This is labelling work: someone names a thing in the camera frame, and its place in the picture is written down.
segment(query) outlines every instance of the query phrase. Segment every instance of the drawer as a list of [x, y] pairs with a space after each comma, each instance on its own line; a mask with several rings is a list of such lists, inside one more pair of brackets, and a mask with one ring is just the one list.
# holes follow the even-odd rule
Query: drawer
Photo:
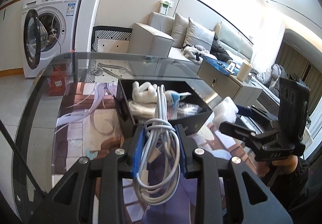
[[222, 98], [229, 96], [234, 99], [240, 88], [229, 76], [216, 70], [207, 61], [202, 62], [198, 76]]

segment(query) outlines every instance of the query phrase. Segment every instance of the metal screw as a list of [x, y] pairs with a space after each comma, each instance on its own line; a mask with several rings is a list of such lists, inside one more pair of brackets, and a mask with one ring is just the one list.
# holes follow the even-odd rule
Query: metal screw
[[197, 154], [197, 155], [203, 155], [204, 154], [204, 150], [202, 148], [196, 148], [194, 150], [194, 152]]
[[118, 148], [117, 150], [115, 150], [115, 154], [117, 155], [123, 155], [125, 153], [125, 150], [122, 148]]
[[86, 163], [88, 162], [88, 158], [87, 158], [87, 157], [81, 157], [81, 158], [78, 160], [78, 162], [79, 162], [80, 164], [86, 164]]
[[239, 164], [241, 163], [242, 160], [239, 157], [232, 157], [231, 161], [235, 164]]

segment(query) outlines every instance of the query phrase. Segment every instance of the washing machine door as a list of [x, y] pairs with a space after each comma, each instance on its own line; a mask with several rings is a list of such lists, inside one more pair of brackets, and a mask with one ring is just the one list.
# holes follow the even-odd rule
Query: washing machine door
[[24, 49], [27, 63], [31, 69], [38, 67], [41, 51], [47, 45], [47, 38], [48, 33], [40, 22], [37, 11], [29, 10], [24, 24]]

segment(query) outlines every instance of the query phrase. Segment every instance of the sofa armrest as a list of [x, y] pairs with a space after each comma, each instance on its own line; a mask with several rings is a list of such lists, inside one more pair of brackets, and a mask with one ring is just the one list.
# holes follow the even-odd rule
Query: sofa armrest
[[149, 25], [134, 23], [128, 53], [167, 58], [173, 38]]

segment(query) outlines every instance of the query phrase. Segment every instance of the white cable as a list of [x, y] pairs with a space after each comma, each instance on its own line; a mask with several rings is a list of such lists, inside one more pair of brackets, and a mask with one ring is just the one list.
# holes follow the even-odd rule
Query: white cable
[[60, 52], [62, 53], [62, 46], [61, 44], [59, 43], [59, 40], [58, 38], [56, 37], [54, 31], [53, 31], [53, 24], [54, 24], [54, 19], [55, 17], [57, 16], [57, 12], [59, 11], [60, 7], [62, 6], [62, 4], [64, 4], [65, 0], [62, 1], [62, 3], [60, 4], [60, 6], [58, 7], [58, 9], [56, 10], [55, 14], [54, 14], [54, 17], [53, 17], [53, 20], [52, 20], [52, 32], [53, 32], [53, 35], [55, 37], [55, 39], [57, 40], [58, 44], [59, 44], [59, 48], [60, 48]]
[[[175, 133], [175, 129], [167, 120], [167, 105], [164, 92], [164, 85], [157, 87], [157, 107], [154, 118], [149, 119], [144, 124], [148, 139], [143, 148], [139, 171], [136, 174], [136, 179], [133, 180], [136, 194], [142, 201], [149, 205], [160, 205], [171, 199], [178, 187], [180, 177], [179, 138]], [[156, 148], [158, 141], [161, 141], [164, 147], [165, 169], [162, 181], [156, 185], [150, 186], [144, 184], [141, 177], [142, 172], [146, 170], [147, 162], [149, 161], [153, 150]], [[161, 196], [154, 198], [150, 197], [150, 194], [159, 192], [163, 187], [166, 187], [166, 190]]]

